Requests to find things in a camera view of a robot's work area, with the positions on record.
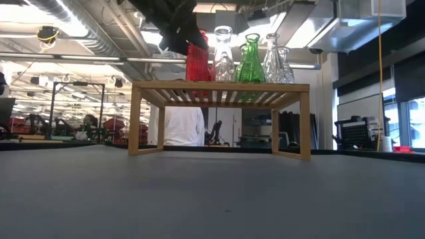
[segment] window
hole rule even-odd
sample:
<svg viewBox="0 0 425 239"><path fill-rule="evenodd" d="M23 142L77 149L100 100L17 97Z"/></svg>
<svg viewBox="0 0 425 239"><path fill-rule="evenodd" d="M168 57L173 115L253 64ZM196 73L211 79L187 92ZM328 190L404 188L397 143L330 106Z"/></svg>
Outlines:
<svg viewBox="0 0 425 239"><path fill-rule="evenodd" d="M398 108L395 101L396 90L391 88L383 92L384 96L384 115L389 118L388 131L394 146L400 146L400 130L398 129Z"/></svg>
<svg viewBox="0 0 425 239"><path fill-rule="evenodd" d="M410 145L413 148L425 148L425 97L408 103Z"/></svg>

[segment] wooden table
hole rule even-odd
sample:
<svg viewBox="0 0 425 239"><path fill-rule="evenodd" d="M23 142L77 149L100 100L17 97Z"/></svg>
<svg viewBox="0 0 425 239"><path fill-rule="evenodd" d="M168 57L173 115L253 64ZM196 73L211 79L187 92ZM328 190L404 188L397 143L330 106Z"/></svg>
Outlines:
<svg viewBox="0 0 425 239"><path fill-rule="evenodd" d="M163 151L166 106L270 109L272 111L272 153L310 160L309 84L256 84L236 82L133 82L129 127L129 155ZM140 102L144 98L159 108L158 144L139 150ZM279 110L299 104L300 154L279 151Z"/></svg>

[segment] glass vase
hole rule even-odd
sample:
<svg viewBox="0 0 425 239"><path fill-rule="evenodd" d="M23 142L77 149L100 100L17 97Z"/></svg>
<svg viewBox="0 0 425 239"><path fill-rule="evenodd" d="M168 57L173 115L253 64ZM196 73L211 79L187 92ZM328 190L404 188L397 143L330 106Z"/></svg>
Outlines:
<svg viewBox="0 0 425 239"><path fill-rule="evenodd" d="M264 57L263 70L267 83L284 83L284 64L278 51L279 34L267 35L267 53Z"/></svg>
<svg viewBox="0 0 425 239"><path fill-rule="evenodd" d="M243 44L239 47L242 56L240 57L240 64L236 67L236 78L235 81L240 82L240 71L242 70L242 65L244 64L246 52L248 51L248 46L246 44Z"/></svg>
<svg viewBox="0 0 425 239"><path fill-rule="evenodd" d="M284 83L293 84L295 82L294 71L288 63L288 53L290 49L285 46L279 46L278 51L282 64L284 65Z"/></svg>
<svg viewBox="0 0 425 239"><path fill-rule="evenodd" d="M258 40L260 35L256 33L248 34L245 36L246 51L245 61L240 71L241 82L264 82L263 68L261 67L260 59L258 57Z"/></svg>
<svg viewBox="0 0 425 239"><path fill-rule="evenodd" d="M230 82L234 80L234 63L230 41L232 28L228 26L216 27L216 48L214 53L214 78L216 81Z"/></svg>

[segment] red vase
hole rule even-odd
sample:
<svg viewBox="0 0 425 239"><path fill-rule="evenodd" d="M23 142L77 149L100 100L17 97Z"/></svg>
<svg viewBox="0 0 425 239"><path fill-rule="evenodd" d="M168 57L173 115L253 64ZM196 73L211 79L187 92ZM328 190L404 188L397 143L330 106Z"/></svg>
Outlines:
<svg viewBox="0 0 425 239"><path fill-rule="evenodd" d="M207 32L204 29L199 29L205 42L208 44ZM186 80L188 81L212 81L213 77L208 67L208 50L203 50L194 44L189 43L186 59Z"/></svg>

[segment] gray mat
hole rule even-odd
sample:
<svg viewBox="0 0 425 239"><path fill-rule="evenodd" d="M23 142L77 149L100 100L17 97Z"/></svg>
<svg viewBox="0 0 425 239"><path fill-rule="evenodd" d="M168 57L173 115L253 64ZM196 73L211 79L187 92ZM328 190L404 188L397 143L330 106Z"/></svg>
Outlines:
<svg viewBox="0 0 425 239"><path fill-rule="evenodd" d="M425 238L425 164L0 152L0 238Z"/></svg>

